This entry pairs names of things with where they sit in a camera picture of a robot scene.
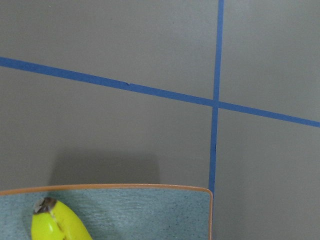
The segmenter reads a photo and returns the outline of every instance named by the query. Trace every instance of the painter's tape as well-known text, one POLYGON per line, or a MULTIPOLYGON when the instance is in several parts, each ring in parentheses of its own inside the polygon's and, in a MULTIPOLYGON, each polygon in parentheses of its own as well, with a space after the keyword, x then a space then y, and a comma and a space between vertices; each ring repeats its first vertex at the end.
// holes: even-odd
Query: painter's tape
POLYGON ((308 120, 305 118, 299 118, 299 117, 285 115, 285 114, 276 113, 272 111, 265 111, 257 108, 236 105, 236 104, 227 103, 223 101, 220 101, 218 106, 220 109, 227 109, 227 110, 236 111, 240 113, 252 114, 252 115, 262 116, 266 118, 278 119, 286 122, 292 122, 296 124, 302 124, 302 125, 308 125, 308 126, 320 128, 319 121, 308 120))
POLYGON ((215 192, 216 179, 216 159, 217 159, 217 133, 218 133, 218 112, 220 93, 220 72, 223 43, 223 22, 224 22, 224 0, 218 2, 216 45, 215 45, 215 65, 214 65, 214 85, 213 85, 213 108, 211 119, 211 141, 210 141, 210 167, 209 167, 209 189, 215 192))
POLYGON ((212 107, 211 99, 0 57, 0 66, 212 107))

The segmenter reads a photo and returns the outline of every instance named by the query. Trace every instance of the yellow banana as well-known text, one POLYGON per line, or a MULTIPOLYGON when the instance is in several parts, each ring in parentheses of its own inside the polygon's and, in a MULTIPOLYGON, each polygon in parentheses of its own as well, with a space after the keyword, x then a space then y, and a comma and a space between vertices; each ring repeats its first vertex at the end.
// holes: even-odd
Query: yellow banana
POLYGON ((92 240, 80 218, 64 203, 45 197, 34 205, 32 240, 92 240))

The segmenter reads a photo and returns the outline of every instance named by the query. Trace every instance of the gray surface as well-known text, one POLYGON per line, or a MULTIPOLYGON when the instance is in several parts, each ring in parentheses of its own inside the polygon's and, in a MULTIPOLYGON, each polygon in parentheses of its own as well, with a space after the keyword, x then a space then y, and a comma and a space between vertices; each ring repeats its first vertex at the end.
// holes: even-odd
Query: gray surface
POLYGON ((211 108, 2 68, 0 189, 207 187, 211 108))
POLYGON ((69 206, 94 240, 208 240, 210 195, 176 189, 86 189, 0 196, 0 239, 29 240, 34 203, 69 206))
POLYGON ((213 239, 318 239, 319 136, 319 128, 221 110, 213 239))
POLYGON ((320 2, 227 0, 220 100, 320 121, 320 2))
POLYGON ((216 8, 210 0, 3 0, 0 56, 211 99, 216 8))

